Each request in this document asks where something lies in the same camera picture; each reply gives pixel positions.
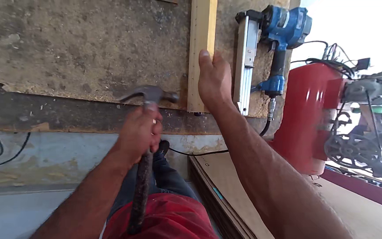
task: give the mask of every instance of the blue nail gun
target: blue nail gun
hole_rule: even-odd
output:
[[[306,8],[288,10],[269,5],[261,12],[240,12],[235,19],[239,23],[239,36],[234,102],[242,115],[248,115],[250,93],[264,91],[270,97],[268,121],[271,121],[275,97],[282,95],[284,89],[286,50],[304,43],[305,37],[310,33],[312,18],[307,15]],[[268,80],[252,86],[252,69],[259,41],[269,44],[270,50],[274,50],[274,56]]]

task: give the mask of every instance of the stacked cardboard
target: stacked cardboard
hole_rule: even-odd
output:
[[[223,238],[273,238],[242,187],[228,153],[190,156],[190,176]]]

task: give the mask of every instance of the nail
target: nail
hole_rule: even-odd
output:
[[[210,56],[210,53],[209,53],[208,50],[203,49],[203,50],[200,51],[200,55],[201,55],[201,56]]]

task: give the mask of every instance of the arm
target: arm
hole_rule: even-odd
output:
[[[31,238],[98,238],[126,173],[148,147],[157,150],[160,120],[156,105],[129,114],[113,148]]]
[[[232,102],[231,68],[201,51],[199,94],[215,117],[238,177],[275,238],[351,238],[309,182],[247,123]]]

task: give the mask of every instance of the jeans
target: jeans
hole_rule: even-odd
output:
[[[135,191],[135,181],[138,164],[135,164],[123,179],[120,191],[114,200],[110,210],[110,217],[121,207],[132,202]],[[187,185],[179,173],[170,167],[162,153],[156,152],[153,157],[153,172],[150,177],[149,194],[153,193],[175,193],[187,196],[198,201],[194,191]]]

